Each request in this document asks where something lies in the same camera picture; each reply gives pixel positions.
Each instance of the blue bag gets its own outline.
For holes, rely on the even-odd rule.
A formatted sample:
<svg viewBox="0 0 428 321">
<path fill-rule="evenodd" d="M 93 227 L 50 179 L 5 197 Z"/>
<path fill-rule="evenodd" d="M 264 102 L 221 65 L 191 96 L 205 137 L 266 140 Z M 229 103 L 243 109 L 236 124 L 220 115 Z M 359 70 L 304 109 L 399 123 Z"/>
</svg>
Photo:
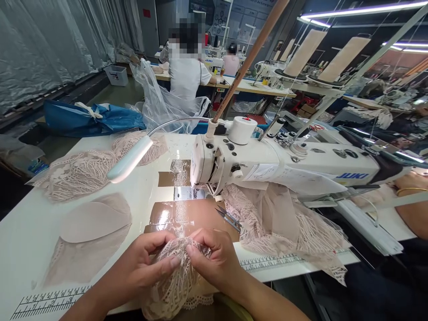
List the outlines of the blue bag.
<svg viewBox="0 0 428 321">
<path fill-rule="evenodd" d="M 45 100 L 47 126 L 58 135 L 88 137 L 109 135 L 131 128 L 145 130 L 143 116 L 137 111 L 111 104 L 93 104 L 87 107 Z"/>
</svg>

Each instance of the juki logo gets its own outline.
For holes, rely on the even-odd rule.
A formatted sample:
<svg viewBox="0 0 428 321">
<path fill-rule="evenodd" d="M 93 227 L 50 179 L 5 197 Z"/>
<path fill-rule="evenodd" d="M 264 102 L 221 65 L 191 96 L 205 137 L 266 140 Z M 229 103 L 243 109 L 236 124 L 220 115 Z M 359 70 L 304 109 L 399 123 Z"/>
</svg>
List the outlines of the juki logo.
<svg viewBox="0 0 428 321">
<path fill-rule="evenodd" d="M 353 178 L 353 179 L 363 179 L 369 176 L 369 174 L 359 174 L 359 173 L 343 173 L 341 176 L 336 178 Z"/>
</svg>

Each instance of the white bin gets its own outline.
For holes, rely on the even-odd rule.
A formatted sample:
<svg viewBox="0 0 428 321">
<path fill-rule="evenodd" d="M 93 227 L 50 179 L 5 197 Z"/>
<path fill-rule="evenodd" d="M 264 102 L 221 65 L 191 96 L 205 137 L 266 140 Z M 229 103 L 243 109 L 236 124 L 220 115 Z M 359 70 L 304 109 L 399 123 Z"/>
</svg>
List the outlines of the white bin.
<svg viewBox="0 0 428 321">
<path fill-rule="evenodd" d="M 125 87 L 128 84 L 128 75 L 125 67 L 110 65 L 104 68 L 110 84 Z"/>
</svg>

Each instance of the brown tape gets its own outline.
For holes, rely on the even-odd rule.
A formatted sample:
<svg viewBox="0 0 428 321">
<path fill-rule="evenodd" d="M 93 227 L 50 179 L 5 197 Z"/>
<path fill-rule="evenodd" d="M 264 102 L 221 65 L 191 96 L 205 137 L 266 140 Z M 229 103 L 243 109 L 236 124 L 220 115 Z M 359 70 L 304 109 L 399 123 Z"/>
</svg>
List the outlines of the brown tape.
<svg viewBox="0 0 428 321">
<path fill-rule="evenodd" d="M 199 228 L 209 228 L 225 231 L 233 242 L 239 241 L 239 232 L 216 211 L 217 205 L 226 208 L 224 202 L 216 203 L 212 198 L 156 202 L 144 233 L 168 230 L 177 237 L 184 237 Z"/>
<path fill-rule="evenodd" d="M 170 172 L 159 172 L 157 186 L 190 186 L 190 160 L 173 160 Z"/>
</svg>

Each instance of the flexible gooseneck lamp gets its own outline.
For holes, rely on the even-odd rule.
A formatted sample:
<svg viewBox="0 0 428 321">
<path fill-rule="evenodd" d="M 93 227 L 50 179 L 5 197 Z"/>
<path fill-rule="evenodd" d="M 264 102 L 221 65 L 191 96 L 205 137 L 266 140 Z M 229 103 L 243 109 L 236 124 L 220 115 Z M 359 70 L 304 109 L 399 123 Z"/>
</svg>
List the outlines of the flexible gooseneck lamp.
<svg viewBox="0 0 428 321">
<path fill-rule="evenodd" d="M 210 118 L 206 117 L 183 117 L 177 118 L 166 123 L 163 123 L 149 132 L 146 136 L 141 138 L 137 143 L 131 148 L 126 155 L 113 166 L 112 169 L 107 173 L 107 179 L 112 183 L 119 183 L 123 181 L 128 175 L 133 171 L 133 169 L 137 166 L 139 161 L 143 158 L 143 156 L 147 153 L 150 147 L 153 145 L 153 141 L 150 137 L 157 132 L 159 129 L 168 126 L 172 123 L 177 123 L 185 120 L 210 120 Z"/>
</svg>

